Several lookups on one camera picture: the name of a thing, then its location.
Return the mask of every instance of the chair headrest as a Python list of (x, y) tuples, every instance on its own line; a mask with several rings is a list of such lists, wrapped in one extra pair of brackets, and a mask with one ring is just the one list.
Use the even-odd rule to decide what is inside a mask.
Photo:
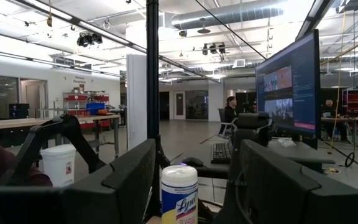
[(238, 129), (257, 129), (268, 125), (269, 116), (267, 113), (241, 113), (237, 119)]

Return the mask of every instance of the monitor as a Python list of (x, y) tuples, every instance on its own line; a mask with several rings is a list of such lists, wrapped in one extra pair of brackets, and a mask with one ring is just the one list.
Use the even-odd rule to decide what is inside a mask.
[(276, 127), (295, 134), (317, 134), (320, 89), (318, 31), (304, 36), (255, 68), (257, 111)]

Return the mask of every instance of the doorway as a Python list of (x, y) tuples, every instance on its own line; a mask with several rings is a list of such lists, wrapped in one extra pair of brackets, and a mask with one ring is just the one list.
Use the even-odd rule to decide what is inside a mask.
[(160, 92), (160, 120), (169, 120), (169, 92)]
[(174, 119), (186, 119), (186, 100), (184, 91), (173, 92), (175, 99)]
[(21, 103), (29, 104), (29, 118), (41, 118), (47, 108), (46, 81), (21, 79)]

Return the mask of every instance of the lysol wipes container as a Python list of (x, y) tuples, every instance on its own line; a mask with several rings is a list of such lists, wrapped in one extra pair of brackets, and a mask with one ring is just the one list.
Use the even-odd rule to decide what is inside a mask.
[(162, 224), (198, 223), (198, 176), (190, 166), (162, 171)]

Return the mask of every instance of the door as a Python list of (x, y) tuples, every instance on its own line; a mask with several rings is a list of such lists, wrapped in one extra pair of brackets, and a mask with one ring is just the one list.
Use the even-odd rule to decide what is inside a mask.
[(40, 87), (38, 85), (25, 86), (25, 97), (29, 104), (29, 118), (39, 118), (40, 113)]
[(169, 92), (160, 92), (160, 120), (169, 120)]
[(175, 99), (174, 119), (186, 119), (185, 92), (174, 92), (173, 98)]

